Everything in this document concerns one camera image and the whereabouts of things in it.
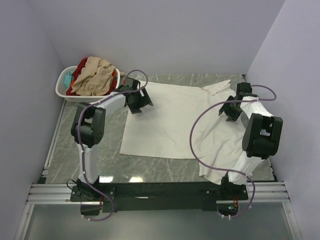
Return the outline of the cream white t-shirt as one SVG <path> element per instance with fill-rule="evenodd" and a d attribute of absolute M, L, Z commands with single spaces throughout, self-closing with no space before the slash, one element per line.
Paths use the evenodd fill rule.
<path fill-rule="evenodd" d="M 127 115 L 120 153 L 166 159 L 201 160 L 199 175 L 220 184 L 242 153 L 241 120 L 226 121 L 217 103 L 235 92 L 230 80 L 204 87 L 149 82 L 153 106 Z"/>

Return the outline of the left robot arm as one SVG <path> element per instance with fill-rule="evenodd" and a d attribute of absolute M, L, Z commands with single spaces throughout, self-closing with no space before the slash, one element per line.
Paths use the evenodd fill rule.
<path fill-rule="evenodd" d="M 71 126 L 71 135 L 79 151 L 77 188 L 88 201 L 100 195 L 96 146 L 104 137 L 106 117 L 127 107 L 132 114 L 141 113 L 145 106 L 152 106 L 146 86 L 136 79 L 126 77 L 123 84 L 92 103 L 80 103 Z"/>

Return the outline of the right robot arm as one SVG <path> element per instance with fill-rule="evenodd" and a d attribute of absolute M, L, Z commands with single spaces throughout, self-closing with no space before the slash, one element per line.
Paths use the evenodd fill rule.
<path fill-rule="evenodd" d="M 230 200 L 239 194 L 252 175 L 254 169 L 263 160 L 274 156 L 280 145 L 283 119 L 269 113 L 253 94 L 250 83 L 237 84 L 235 96 L 229 96 L 218 114 L 225 114 L 228 122 L 235 122 L 241 113 L 248 117 L 248 124 L 242 138 L 242 153 L 233 167 L 221 179 L 219 193 Z"/>

